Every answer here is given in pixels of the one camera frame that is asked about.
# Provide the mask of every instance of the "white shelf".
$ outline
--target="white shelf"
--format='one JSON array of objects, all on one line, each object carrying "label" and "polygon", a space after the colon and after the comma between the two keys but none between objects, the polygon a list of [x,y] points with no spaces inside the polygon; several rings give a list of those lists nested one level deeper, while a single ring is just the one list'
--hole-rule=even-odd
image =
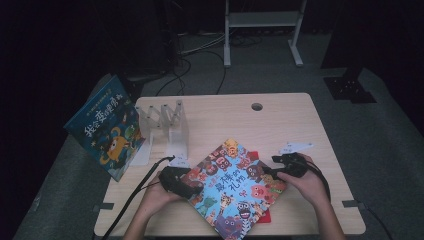
[{"label": "white shelf", "polygon": [[296,26],[298,11],[230,13],[229,27]]}]

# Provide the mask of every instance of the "standing book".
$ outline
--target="standing book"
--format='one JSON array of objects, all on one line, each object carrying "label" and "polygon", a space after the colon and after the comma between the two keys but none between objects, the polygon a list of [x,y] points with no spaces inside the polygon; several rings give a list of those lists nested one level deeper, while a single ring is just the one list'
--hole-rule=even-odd
[{"label": "standing book", "polygon": [[117,76],[113,76],[64,128],[119,181],[145,140],[139,115]]}]

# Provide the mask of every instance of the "children's book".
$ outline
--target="children's book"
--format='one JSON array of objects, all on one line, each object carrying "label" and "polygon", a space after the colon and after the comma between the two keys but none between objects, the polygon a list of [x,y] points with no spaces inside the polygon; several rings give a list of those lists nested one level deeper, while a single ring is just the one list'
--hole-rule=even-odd
[{"label": "children's book", "polygon": [[117,76],[113,76],[64,128],[119,181],[143,144],[139,115]]},{"label": "children's book", "polygon": [[285,190],[263,166],[256,152],[228,139],[182,178],[203,186],[189,202],[222,238],[243,239]]}]

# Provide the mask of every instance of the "hole in table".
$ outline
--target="hole in table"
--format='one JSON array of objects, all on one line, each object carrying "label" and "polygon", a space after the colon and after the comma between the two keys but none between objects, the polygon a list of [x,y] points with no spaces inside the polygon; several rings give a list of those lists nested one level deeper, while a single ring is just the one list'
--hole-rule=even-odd
[{"label": "hole in table", "polygon": [[252,104],[252,109],[255,110],[255,111],[261,111],[262,108],[263,108],[263,106],[260,103],[253,103]]}]

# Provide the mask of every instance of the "colorful book cover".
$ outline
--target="colorful book cover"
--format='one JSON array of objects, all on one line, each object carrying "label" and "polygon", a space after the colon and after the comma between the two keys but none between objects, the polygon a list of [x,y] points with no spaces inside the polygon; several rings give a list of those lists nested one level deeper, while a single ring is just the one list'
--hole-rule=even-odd
[{"label": "colorful book cover", "polygon": [[256,152],[228,139],[183,177],[190,186],[203,186],[189,202],[222,238],[243,239],[285,190],[263,166]]},{"label": "colorful book cover", "polygon": [[117,76],[113,76],[64,128],[119,181],[145,140],[138,113]]}]

